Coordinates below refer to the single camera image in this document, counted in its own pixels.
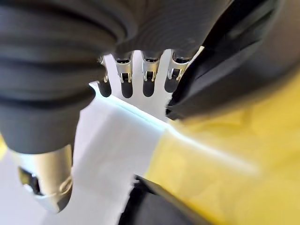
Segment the white surface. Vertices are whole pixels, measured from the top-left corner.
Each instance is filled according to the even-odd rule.
[[[164,82],[170,53],[163,55],[155,93],[143,96],[140,53],[134,55],[133,86],[130,99],[124,99],[115,64],[106,57],[114,96],[137,108],[165,119],[165,104],[170,94]],[[163,129],[145,113],[126,105],[116,97],[96,97],[81,113],[77,128],[73,194],[69,205],[58,215],[50,214],[21,186],[12,158],[6,154],[0,162],[1,225],[115,225],[131,189],[134,174],[142,175]]]

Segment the black rubber sleeve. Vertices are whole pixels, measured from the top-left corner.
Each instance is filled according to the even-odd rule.
[[[121,83],[121,90],[122,90],[122,95],[125,98],[130,98],[133,94],[133,87],[132,87],[132,82],[124,82]]]
[[[107,82],[100,81],[98,83],[99,91],[103,97],[109,97],[112,94],[112,88],[109,80]]]
[[[142,86],[142,92],[144,96],[151,97],[154,93],[154,87],[155,82],[153,82],[151,79],[149,79],[148,81],[144,81]]]
[[[173,93],[174,91],[176,91],[178,83],[179,82],[176,80],[176,78],[169,79],[168,77],[166,77],[165,91],[168,93]]]

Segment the robotic hand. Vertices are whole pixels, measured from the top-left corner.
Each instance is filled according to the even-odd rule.
[[[60,212],[72,192],[72,155],[90,82],[111,94],[103,56],[113,54],[122,93],[131,97],[132,51],[142,51],[150,97],[165,49],[173,49],[165,89],[231,0],[12,0],[0,6],[0,130],[24,188]]]

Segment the black object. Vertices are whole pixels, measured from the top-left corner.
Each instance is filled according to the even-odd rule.
[[[125,98],[130,98],[133,94],[132,82],[124,80],[124,82],[121,83],[121,90]]]
[[[142,86],[142,92],[144,96],[151,97],[154,93],[154,88],[155,88],[155,82],[153,82],[151,78],[148,78],[147,81],[144,81]]]
[[[186,70],[167,116],[210,113],[283,83],[300,63],[299,10],[300,1],[294,0],[236,0]]]
[[[168,76],[165,79],[165,91],[168,93],[173,93],[178,87],[179,81],[176,80],[176,77],[169,79]]]
[[[103,97],[109,97],[112,94],[112,88],[111,83],[109,82],[109,79],[107,79],[107,82],[100,81],[98,83],[99,91]]]
[[[212,225],[159,185],[136,176],[119,225]]]

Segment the robotic finger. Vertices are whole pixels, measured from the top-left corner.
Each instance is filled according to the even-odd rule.
[[[125,54],[113,54],[121,81],[122,94],[125,98],[130,98],[133,94],[132,57],[133,52],[128,52]]]
[[[142,52],[143,93],[150,97],[154,93],[160,57],[163,52]]]
[[[106,69],[104,57],[102,57],[102,56],[99,57],[98,63],[100,63]],[[108,79],[107,69],[106,69],[106,73],[105,73],[105,76],[103,77],[103,79],[101,79],[97,83],[98,83],[100,93],[103,97],[109,97],[112,94],[112,88],[111,88],[111,84]]]

